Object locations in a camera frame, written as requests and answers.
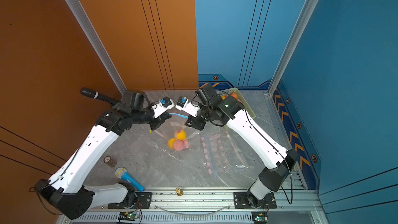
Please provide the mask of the yellow peach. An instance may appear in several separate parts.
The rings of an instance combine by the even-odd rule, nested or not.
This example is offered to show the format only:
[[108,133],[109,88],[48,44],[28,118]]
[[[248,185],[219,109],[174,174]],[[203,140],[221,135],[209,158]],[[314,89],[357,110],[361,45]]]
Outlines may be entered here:
[[170,149],[174,149],[174,143],[175,143],[176,139],[172,138],[167,142],[167,145]]
[[187,135],[184,130],[178,130],[175,132],[174,137],[176,140],[184,141],[186,139]]

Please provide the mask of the clear blue-zipper zip bag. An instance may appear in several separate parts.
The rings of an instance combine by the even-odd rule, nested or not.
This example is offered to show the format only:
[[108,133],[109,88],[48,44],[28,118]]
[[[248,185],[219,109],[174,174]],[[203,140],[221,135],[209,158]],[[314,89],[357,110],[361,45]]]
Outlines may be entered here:
[[200,150],[200,132],[185,125],[187,115],[170,113],[171,118],[156,130],[150,130],[153,138],[160,141],[167,152],[194,152]]

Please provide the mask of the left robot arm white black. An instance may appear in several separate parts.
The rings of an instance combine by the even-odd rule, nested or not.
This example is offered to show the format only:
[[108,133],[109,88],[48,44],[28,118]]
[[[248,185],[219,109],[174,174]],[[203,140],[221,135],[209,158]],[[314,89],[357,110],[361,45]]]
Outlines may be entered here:
[[136,201],[136,192],[144,187],[120,168],[119,182],[108,186],[85,186],[84,181],[102,158],[104,152],[124,131],[134,124],[148,124],[156,130],[167,119],[175,104],[169,97],[143,104],[148,100],[143,91],[126,91],[120,100],[82,88],[82,95],[109,103],[112,107],[101,114],[83,144],[48,180],[41,179],[33,187],[40,200],[46,200],[69,219],[77,219],[87,210],[106,204],[129,208]]

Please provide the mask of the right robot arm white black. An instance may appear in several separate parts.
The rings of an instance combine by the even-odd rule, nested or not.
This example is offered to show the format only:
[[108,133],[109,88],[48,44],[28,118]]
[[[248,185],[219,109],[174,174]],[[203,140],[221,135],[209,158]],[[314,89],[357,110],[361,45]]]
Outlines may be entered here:
[[186,97],[177,101],[177,109],[189,115],[185,125],[199,131],[207,123],[220,127],[227,126],[235,131],[257,153],[264,169],[247,191],[247,201],[253,208],[266,205],[266,197],[282,188],[283,182],[298,160],[294,149],[287,150],[274,141],[249,115],[247,107],[231,94],[226,97],[206,85],[198,89],[198,104]]

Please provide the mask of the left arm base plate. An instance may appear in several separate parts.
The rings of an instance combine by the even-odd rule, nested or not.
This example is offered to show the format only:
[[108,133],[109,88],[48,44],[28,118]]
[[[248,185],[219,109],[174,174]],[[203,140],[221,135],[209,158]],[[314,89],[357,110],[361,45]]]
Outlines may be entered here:
[[152,192],[135,192],[128,194],[121,203],[110,203],[108,209],[150,209]]

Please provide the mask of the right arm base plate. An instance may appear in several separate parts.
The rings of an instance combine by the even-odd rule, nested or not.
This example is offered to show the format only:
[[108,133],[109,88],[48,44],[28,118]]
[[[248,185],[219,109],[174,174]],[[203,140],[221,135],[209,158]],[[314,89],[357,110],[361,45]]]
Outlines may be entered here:
[[268,193],[263,199],[258,200],[253,194],[249,192],[235,192],[234,196],[234,206],[236,209],[246,209],[246,208],[269,208],[276,209],[277,204],[274,194]]

